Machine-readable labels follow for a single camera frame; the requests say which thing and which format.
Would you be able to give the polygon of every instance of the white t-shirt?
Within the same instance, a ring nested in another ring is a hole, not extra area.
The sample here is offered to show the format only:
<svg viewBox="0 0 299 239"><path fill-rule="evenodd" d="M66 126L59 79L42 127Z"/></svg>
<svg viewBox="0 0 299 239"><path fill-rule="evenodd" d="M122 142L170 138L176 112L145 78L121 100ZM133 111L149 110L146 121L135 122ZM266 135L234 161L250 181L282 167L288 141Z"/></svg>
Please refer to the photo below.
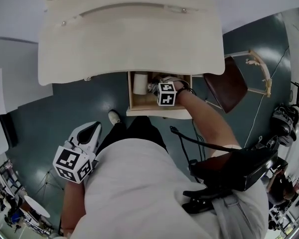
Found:
<svg viewBox="0 0 299 239"><path fill-rule="evenodd" d="M183 191L205 186L191 182L159 145L142 139L115 142L100 152L85 192L86 215L71 239L221 239L214 211L189 215ZM235 192L250 206L265 237L268 199L259 180Z"/></svg>

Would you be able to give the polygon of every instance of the white shoe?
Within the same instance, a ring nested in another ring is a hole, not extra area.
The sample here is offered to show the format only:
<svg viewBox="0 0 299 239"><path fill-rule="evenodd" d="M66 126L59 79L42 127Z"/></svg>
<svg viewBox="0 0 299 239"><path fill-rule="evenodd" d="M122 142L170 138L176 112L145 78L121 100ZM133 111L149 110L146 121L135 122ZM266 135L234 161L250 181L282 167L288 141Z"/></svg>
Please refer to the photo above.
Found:
<svg viewBox="0 0 299 239"><path fill-rule="evenodd" d="M116 123L120 123L121 122L120 116L119 116L119 114L115 110L110 110L109 111L109 119L110 119L110 122L113 125L115 125Z"/></svg>

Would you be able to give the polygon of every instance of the leg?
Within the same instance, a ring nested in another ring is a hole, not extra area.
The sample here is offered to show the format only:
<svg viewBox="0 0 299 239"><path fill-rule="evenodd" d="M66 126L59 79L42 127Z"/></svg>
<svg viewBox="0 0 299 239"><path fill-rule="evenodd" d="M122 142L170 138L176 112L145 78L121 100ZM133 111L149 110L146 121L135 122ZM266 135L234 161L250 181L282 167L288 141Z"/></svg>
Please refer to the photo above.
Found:
<svg viewBox="0 0 299 239"><path fill-rule="evenodd" d="M116 123L112 128L112 130L109 132L109 134L104 138L103 142L98 147L95 154L98 155L101 152L101 150L103 150L107 146L111 145L116 141L123 140L125 138L125 134L126 134L125 124L121 122Z"/></svg>
<svg viewBox="0 0 299 239"><path fill-rule="evenodd" d="M126 138L137 138L152 141L167 151L166 145L158 129L151 124L150 119L146 116L136 117L127 129Z"/></svg>

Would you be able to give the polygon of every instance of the wooden drawer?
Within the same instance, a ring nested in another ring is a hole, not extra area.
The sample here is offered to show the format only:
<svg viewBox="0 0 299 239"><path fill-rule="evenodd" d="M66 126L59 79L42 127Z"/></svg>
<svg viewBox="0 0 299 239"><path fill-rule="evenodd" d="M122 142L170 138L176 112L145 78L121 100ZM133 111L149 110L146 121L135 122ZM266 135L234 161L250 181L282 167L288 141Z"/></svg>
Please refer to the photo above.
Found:
<svg viewBox="0 0 299 239"><path fill-rule="evenodd" d="M159 116L173 119L191 119L188 111L180 104L175 104L174 107L162 107L157 104L157 97L153 93L146 95L136 95L133 93L135 72L128 72L129 83L129 99L130 107L126 112L127 116ZM148 72L149 82L157 75L158 72ZM187 81L192 87L191 75L177 75L177 77Z"/></svg>

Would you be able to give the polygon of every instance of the floor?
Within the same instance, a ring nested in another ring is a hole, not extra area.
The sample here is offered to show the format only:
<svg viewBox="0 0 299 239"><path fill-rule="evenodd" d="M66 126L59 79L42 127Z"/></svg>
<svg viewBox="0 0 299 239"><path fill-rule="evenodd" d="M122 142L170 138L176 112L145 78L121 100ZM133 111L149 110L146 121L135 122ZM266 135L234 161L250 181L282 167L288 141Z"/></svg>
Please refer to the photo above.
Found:
<svg viewBox="0 0 299 239"><path fill-rule="evenodd" d="M248 93L242 102L229 114L218 110L232 127L237 140L244 146L250 133L258 106L262 99L255 125L247 146L255 143L259 135L269 132L269 117L280 103L287 103L290 94L290 59L288 39L281 14L269 16L240 27L224 35L225 53L248 49L255 50L266 62L273 76L272 96L264 97ZM262 73L256 66L247 66L245 58L237 59L248 86L263 88ZM194 78L193 88L202 99L209 97L203 78ZM86 122L98 120L102 123L101 140L110 131L112 125L107 113L117 110L124 116L128 107L128 89L126 73L115 73L93 77L89 82L79 81L69 84L54 84L54 95L39 100L11 113L19 144L7 152L20 181L31 197L40 202L51 214L50 221L57 227L60 221L63 192L47 187L44 198L39 183L52 168L52 160L59 145L62 145L71 131ZM169 126L177 127L182 133L194 137L190 120L150 118L168 148L176 165L186 174L187 162L181 150L178 137L169 131ZM130 124L133 118L123 118ZM197 145L185 143L190 158L198 158ZM64 181L57 178L60 184Z"/></svg>

